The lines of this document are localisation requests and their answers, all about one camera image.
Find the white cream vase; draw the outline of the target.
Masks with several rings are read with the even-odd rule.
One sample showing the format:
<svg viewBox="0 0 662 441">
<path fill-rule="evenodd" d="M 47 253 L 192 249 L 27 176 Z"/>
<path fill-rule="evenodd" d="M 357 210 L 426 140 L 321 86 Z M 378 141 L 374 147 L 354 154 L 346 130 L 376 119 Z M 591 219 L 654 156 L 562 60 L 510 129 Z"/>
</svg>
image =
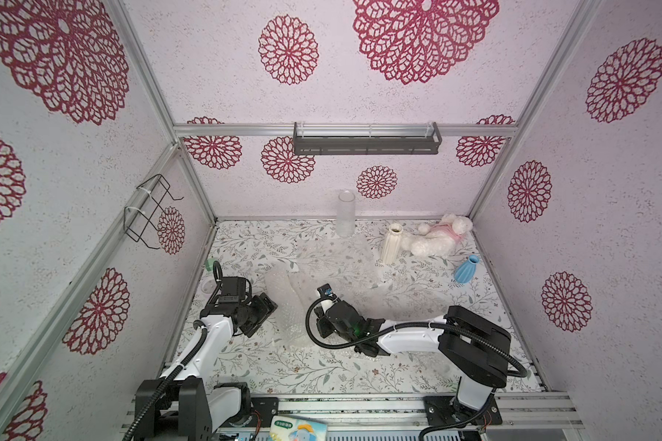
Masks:
<svg viewBox="0 0 662 441">
<path fill-rule="evenodd" d="M 380 260 L 384 265 L 389 266 L 397 259 L 397 256 L 402 250 L 403 236 L 404 227 L 400 223 L 394 222 L 389 225 L 384 235 L 380 253 Z"/>
</svg>

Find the clear glass vase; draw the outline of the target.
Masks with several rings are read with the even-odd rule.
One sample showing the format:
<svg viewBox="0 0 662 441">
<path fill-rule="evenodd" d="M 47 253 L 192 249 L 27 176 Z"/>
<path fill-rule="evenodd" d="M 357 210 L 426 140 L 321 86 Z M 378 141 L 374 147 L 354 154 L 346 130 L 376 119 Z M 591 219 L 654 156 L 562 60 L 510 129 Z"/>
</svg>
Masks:
<svg viewBox="0 0 662 441">
<path fill-rule="evenodd" d="M 339 237 L 351 237 L 355 230 L 356 196 L 346 189 L 338 193 L 336 233 Z"/>
</svg>

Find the blue vase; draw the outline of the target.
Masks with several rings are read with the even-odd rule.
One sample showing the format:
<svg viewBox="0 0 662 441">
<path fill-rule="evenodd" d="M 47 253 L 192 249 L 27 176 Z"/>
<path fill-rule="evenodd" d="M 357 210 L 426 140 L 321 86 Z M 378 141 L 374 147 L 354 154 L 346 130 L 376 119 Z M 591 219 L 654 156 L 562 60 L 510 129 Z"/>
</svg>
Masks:
<svg viewBox="0 0 662 441">
<path fill-rule="evenodd" d="M 481 258 L 478 255 L 469 255 L 454 271 L 454 280 L 462 285 L 471 282 L 480 262 Z"/>
</svg>

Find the bubble wrap sheet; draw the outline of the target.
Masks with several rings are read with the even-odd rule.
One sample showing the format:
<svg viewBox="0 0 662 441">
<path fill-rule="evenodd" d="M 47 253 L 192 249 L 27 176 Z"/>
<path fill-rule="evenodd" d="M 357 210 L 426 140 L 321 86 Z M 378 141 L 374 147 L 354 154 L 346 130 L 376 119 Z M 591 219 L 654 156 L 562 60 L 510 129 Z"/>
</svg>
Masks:
<svg viewBox="0 0 662 441">
<path fill-rule="evenodd" d="M 317 287 L 311 276 L 303 271 L 289 271 L 283 264 L 273 266 L 266 273 L 266 294 L 278 305 L 271 317 L 285 347 L 314 345 L 305 329 L 305 314 L 318 298 Z"/>
</svg>

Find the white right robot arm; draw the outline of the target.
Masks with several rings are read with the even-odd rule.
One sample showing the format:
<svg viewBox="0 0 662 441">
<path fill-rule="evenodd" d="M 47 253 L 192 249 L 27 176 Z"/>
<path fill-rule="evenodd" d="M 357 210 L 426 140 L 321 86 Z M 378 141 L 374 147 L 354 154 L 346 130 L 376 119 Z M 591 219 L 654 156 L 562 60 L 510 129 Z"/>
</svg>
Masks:
<svg viewBox="0 0 662 441">
<path fill-rule="evenodd" d="M 440 354 L 461 377 L 452 406 L 481 411 L 509 378 L 527 378 L 529 369 L 510 353 L 510 333 L 465 307 L 453 305 L 440 317 L 395 322 L 362 316 L 329 284 L 305 313 L 305 331 L 323 349 L 352 349 L 369 358 L 399 353 Z"/>
</svg>

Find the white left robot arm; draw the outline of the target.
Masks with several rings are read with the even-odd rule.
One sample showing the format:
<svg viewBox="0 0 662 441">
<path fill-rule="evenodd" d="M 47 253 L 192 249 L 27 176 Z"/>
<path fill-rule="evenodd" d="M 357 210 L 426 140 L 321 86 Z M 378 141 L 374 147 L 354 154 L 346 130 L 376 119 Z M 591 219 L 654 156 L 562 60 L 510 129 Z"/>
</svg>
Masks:
<svg viewBox="0 0 662 441">
<path fill-rule="evenodd" d="M 263 419 L 246 383 L 223 383 L 208 392 L 203 376 L 213 371 L 229 340 L 253 336 L 277 304 L 265 293 L 253 294 L 244 277 L 217 276 L 214 281 L 180 357 L 136 391 L 134 420 L 124 440 L 216 440 L 226 424 L 252 422 L 261 428 Z"/>
</svg>

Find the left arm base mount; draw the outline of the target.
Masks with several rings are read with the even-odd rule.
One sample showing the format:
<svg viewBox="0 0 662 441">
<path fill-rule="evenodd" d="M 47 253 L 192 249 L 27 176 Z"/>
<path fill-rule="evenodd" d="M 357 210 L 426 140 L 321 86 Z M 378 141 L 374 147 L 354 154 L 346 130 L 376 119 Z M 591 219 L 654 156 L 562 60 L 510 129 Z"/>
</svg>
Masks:
<svg viewBox="0 0 662 441">
<path fill-rule="evenodd" d="M 280 400 L 278 397 L 253 397 L 249 404 L 245 404 L 238 415 L 228 419 L 220 427 L 235 429 L 269 429 L 272 419 L 279 413 Z"/>
</svg>

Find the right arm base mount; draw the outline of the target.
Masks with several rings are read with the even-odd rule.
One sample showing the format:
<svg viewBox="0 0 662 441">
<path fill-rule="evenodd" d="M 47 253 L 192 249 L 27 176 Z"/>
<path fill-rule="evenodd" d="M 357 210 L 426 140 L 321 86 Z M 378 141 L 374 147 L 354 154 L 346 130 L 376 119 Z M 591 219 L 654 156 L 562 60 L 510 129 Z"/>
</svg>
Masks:
<svg viewBox="0 0 662 441">
<path fill-rule="evenodd" d="M 426 396 L 423 398 L 423 405 L 429 426 L 446 426 L 463 420 L 465 423 L 460 428 L 503 424 L 495 396 L 490 397 L 481 415 L 477 415 L 477 410 L 458 404 L 454 395 Z"/>
</svg>

